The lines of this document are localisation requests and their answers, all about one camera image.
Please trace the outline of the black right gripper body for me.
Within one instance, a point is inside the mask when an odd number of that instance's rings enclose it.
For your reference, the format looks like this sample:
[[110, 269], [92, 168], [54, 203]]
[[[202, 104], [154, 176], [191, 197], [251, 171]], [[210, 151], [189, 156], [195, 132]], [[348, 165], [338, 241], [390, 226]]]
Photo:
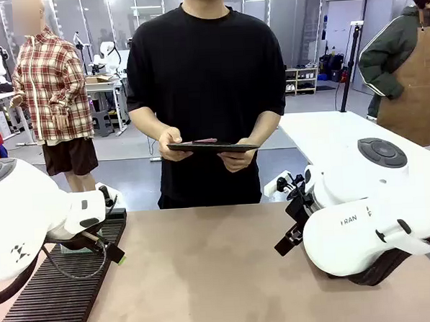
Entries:
[[310, 218], [306, 211], [305, 201], [299, 194], [291, 199], [291, 203], [286, 207], [285, 212], [295, 221], [295, 230], [302, 233], [305, 224]]

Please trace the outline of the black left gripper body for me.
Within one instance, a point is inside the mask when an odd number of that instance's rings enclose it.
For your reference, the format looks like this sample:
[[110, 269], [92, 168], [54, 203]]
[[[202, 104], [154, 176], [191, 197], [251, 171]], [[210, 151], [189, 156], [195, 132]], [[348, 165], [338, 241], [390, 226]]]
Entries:
[[57, 242], [72, 252], [94, 252], [102, 251], [100, 243], [108, 244], [108, 240], [102, 235], [101, 227], [81, 232], [66, 240], [58, 239]]

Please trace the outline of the person's left hand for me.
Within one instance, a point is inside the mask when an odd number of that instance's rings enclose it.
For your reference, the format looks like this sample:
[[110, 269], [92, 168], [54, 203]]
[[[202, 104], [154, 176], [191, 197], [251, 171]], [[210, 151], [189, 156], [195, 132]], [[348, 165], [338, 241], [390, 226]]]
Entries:
[[236, 173], [251, 165], [252, 161], [255, 159], [256, 152], [257, 149], [253, 149], [242, 153], [219, 153], [218, 156], [229, 172]]

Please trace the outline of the person's right hand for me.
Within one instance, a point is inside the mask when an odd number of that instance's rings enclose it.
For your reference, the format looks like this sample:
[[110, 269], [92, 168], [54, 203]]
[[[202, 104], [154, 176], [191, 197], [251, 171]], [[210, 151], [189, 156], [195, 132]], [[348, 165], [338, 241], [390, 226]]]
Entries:
[[176, 127], [165, 127], [158, 139], [161, 157], [167, 161], [181, 161], [192, 155], [191, 151], [176, 151], [169, 145], [182, 142], [182, 135]]

